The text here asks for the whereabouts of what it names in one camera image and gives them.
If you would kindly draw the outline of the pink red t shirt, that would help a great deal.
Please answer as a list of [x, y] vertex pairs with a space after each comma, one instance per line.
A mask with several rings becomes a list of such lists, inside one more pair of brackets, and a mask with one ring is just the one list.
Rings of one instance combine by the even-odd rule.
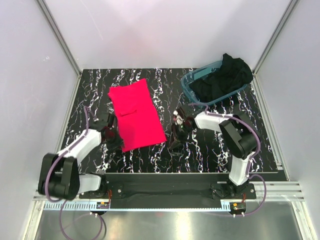
[[167, 140], [145, 78], [127, 86], [110, 87], [108, 96], [124, 141], [123, 152]]

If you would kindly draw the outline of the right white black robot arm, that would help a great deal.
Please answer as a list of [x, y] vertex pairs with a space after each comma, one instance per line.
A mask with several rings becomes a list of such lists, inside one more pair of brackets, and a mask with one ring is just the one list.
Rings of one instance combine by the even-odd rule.
[[212, 195], [219, 199], [239, 198], [249, 185], [250, 162], [261, 149], [258, 131], [245, 113], [218, 114], [207, 110], [188, 113], [178, 108], [173, 112], [168, 149], [182, 146], [196, 129], [221, 133], [232, 155], [228, 179], [220, 186], [212, 186]]

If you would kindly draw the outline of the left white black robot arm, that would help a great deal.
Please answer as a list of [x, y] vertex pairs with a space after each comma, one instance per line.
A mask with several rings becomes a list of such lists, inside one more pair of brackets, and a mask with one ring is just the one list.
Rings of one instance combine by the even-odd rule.
[[106, 144], [108, 150], [123, 146], [117, 128], [88, 128], [67, 147], [47, 153], [42, 159], [37, 191], [54, 203], [59, 199], [73, 200], [78, 194], [91, 192], [97, 198], [108, 193], [108, 186], [96, 173], [80, 174], [78, 165], [96, 147]]

